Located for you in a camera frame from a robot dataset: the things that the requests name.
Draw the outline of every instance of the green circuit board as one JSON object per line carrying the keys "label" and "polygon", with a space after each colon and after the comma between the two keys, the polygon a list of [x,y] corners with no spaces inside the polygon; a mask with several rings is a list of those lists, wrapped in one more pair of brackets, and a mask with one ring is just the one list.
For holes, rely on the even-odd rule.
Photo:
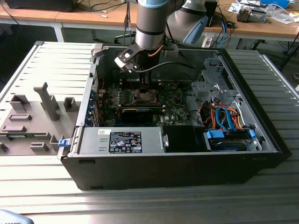
{"label": "green circuit board", "polygon": [[135,90],[122,90],[111,86],[106,89],[104,104],[100,108],[103,114],[103,126],[163,126],[163,125],[189,125],[189,116],[183,104],[183,88],[179,83],[163,83],[158,90],[150,91],[148,97],[155,98],[157,105],[163,105],[164,112],[154,114],[151,122],[123,123],[117,115],[117,107],[121,104],[134,101]]}

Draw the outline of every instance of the aluminum profile table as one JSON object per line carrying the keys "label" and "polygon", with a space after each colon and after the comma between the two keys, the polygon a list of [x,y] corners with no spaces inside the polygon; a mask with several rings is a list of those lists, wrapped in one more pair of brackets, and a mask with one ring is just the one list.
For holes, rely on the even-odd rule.
{"label": "aluminum profile table", "polygon": [[[56,98],[70,95],[82,100],[80,87],[74,88],[74,92],[64,89],[76,82],[84,85],[88,73],[75,75],[75,70],[65,68],[71,72],[56,76],[57,71],[49,70],[37,75],[30,65],[40,63],[38,69],[45,71],[51,62],[88,64],[90,48],[90,44],[80,43],[45,42],[34,46],[0,95],[0,121],[9,109],[6,101],[11,93],[22,92],[31,82],[55,81],[52,87]],[[49,53],[65,54],[68,58],[49,57]],[[284,140],[293,155],[286,162],[259,172],[244,185],[81,191],[56,156],[0,156],[0,209],[26,215],[36,224],[299,223],[298,101],[288,82],[265,56],[254,51],[229,54],[278,130],[288,132]],[[257,70],[263,70],[263,74],[257,74]]]}

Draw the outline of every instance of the wire bundle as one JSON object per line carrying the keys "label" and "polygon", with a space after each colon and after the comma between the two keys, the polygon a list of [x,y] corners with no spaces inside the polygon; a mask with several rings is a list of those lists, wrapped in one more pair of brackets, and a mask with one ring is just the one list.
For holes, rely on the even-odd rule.
{"label": "wire bundle", "polygon": [[[227,128],[224,126],[224,123],[228,123],[228,127],[230,129],[240,130],[243,129],[240,123],[240,114],[233,109],[232,107],[227,107],[222,104],[210,104],[207,106],[203,104],[200,109],[199,113],[202,112],[204,107],[209,108],[210,110],[210,117],[208,117],[205,121],[203,121],[203,125],[213,128],[226,131]],[[224,112],[225,116],[222,118],[222,121],[219,119],[219,113]]]}
{"label": "wire bundle", "polygon": [[[226,19],[226,17],[222,14],[222,10],[221,10],[221,8],[220,8],[218,5],[217,5],[217,7],[219,8],[220,13],[218,13],[218,12],[215,12],[215,13],[218,14],[218,15],[220,15],[221,18],[218,17],[218,16],[216,16],[215,18],[221,23],[222,31],[218,34],[217,39],[216,39],[215,41],[212,40],[212,41],[213,41],[213,44],[210,46],[210,48],[212,48],[214,45],[215,45],[215,48],[217,48],[217,44],[219,44],[218,48],[220,48],[222,45],[224,45],[224,44],[226,44],[226,43],[228,43],[228,45],[229,45],[229,43],[230,43],[230,41],[231,41],[231,38],[232,38],[232,33],[233,33],[233,31],[234,31],[234,29],[231,29],[230,27],[228,27],[229,30],[230,30],[230,34],[226,36],[226,33],[227,33],[227,19]],[[222,36],[221,41],[218,42],[218,39],[219,39],[221,33],[223,34],[223,36]]]}

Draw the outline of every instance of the floor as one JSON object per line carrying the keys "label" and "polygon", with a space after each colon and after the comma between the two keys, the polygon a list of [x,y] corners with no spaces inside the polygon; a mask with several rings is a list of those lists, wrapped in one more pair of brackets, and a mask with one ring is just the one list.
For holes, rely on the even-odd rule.
{"label": "floor", "polygon": [[[57,41],[54,29],[50,27],[33,27],[33,26],[11,26],[12,34],[2,33],[0,35],[0,90],[5,86],[5,83],[13,75],[18,65],[21,63],[26,53],[30,50],[35,41]],[[96,36],[103,43],[114,43],[114,37],[122,35],[122,31],[104,31],[97,30]],[[64,35],[67,42],[95,42],[93,41],[91,30],[65,28]],[[224,48],[233,49],[238,43],[238,39],[232,38],[229,45],[224,45]],[[259,44],[257,50],[266,54],[271,61],[278,66],[284,57],[282,46],[277,41],[266,41]],[[297,83],[293,80],[294,73],[299,73],[299,55],[293,57],[285,66],[283,74],[289,82],[296,87]]]}

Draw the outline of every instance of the blue latch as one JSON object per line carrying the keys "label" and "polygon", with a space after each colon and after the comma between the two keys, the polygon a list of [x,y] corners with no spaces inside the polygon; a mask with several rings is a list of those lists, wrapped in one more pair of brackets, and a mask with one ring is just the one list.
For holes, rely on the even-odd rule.
{"label": "blue latch", "polygon": [[249,131],[249,134],[252,138],[254,138],[256,136],[255,132],[253,130],[250,130]]}
{"label": "blue latch", "polygon": [[208,130],[206,132],[206,136],[208,139],[223,139],[224,134],[221,130]]}
{"label": "blue latch", "polygon": [[58,142],[59,147],[68,147],[70,146],[70,139],[61,139]]}

